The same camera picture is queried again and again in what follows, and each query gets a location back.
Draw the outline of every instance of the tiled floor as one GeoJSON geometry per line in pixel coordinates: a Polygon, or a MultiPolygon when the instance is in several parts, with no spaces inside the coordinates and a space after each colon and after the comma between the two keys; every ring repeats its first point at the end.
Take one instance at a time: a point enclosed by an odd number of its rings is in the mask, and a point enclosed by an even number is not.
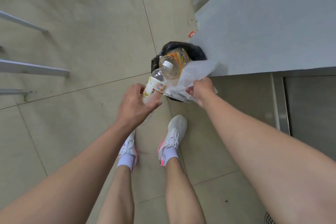
{"type": "MultiPolygon", "coordinates": [[[[0,74],[0,88],[28,97],[0,97],[0,208],[78,155],[115,118],[129,85],[146,83],[150,60],[165,43],[195,30],[191,0],[0,0],[0,10],[45,27],[49,35],[0,20],[0,59],[69,69],[70,78],[0,74]]],[[[269,74],[213,79],[219,95],[270,125],[269,74]]],[[[139,165],[132,174],[135,223],[168,223],[165,172],[156,156],[172,116],[188,131],[180,160],[208,223],[262,223],[265,209],[196,104],[163,99],[137,129],[139,165]]],[[[95,223],[112,169],[88,223],[95,223]]]]}

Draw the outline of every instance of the bottle cap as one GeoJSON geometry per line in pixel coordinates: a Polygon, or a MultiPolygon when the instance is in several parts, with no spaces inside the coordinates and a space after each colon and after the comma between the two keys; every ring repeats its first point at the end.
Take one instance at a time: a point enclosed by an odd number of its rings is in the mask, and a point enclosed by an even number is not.
{"type": "Polygon", "coordinates": [[[172,69],[173,68],[173,64],[172,63],[170,63],[169,61],[164,61],[163,62],[163,64],[162,64],[163,66],[166,66],[166,67],[168,67],[169,69],[172,69]]]}

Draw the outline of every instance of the foot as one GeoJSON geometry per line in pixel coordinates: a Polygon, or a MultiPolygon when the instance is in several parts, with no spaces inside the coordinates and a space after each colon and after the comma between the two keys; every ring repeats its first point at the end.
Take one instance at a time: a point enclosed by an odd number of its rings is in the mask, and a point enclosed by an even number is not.
{"type": "Polygon", "coordinates": [[[135,130],[129,135],[119,151],[118,166],[126,165],[133,171],[134,166],[138,162],[139,152],[134,145],[135,130]]]}
{"type": "Polygon", "coordinates": [[[187,130],[187,119],[182,115],[175,116],[168,124],[168,133],[166,139],[160,144],[157,150],[157,156],[161,162],[161,166],[165,167],[169,158],[177,157],[177,147],[182,141],[187,130]],[[164,154],[165,149],[169,149],[169,156],[164,154]]]}

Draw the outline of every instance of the white sneaker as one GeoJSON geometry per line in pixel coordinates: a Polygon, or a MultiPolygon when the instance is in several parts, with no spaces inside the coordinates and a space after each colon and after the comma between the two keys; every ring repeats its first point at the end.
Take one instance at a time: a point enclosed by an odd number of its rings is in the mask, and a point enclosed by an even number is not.
{"type": "Polygon", "coordinates": [[[157,150],[157,156],[161,161],[161,166],[164,167],[163,162],[163,150],[165,148],[174,147],[177,148],[182,141],[187,130],[187,119],[182,115],[177,115],[168,124],[168,133],[166,139],[160,144],[157,150]]]}
{"type": "Polygon", "coordinates": [[[126,141],[124,142],[123,146],[121,147],[121,149],[119,151],[119,155],[118,155],[119,158],[124,154],[130,154],[130,155],[134,156],[134,161],[133,161],[131,171],[133,171],[133,168],[137,164],[138,158],[139,158],[138,149],[136,148],[136,146],[134,144],[134,137],[135,137],[135,130],[126,139],[126,141]]]}

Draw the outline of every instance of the white sock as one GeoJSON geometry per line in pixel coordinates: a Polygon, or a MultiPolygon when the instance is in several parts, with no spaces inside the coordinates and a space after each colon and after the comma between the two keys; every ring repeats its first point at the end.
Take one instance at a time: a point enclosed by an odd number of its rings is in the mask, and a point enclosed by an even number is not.
{"type": "Polygon", "coordinates": [[[129,169],[132,171],[133,163],[134,163],[134,156],[126,153],[119,158],[117,167],[125,165],[128,166],[129,169]]]}
{"type": "Polygon", "coordinates": [[[179,158],[179,157],[177,156],[176,148],[174,148],[174,147],[165,148],[165,149],[163,150],[163,158],[162,158],[162,159],[163,159],[163,162],[164,162],[164,164],[165,164],[165,166],[166,166],[168,160],[169,160],[170,158],[172,158],[172,157],[179,158]]]}

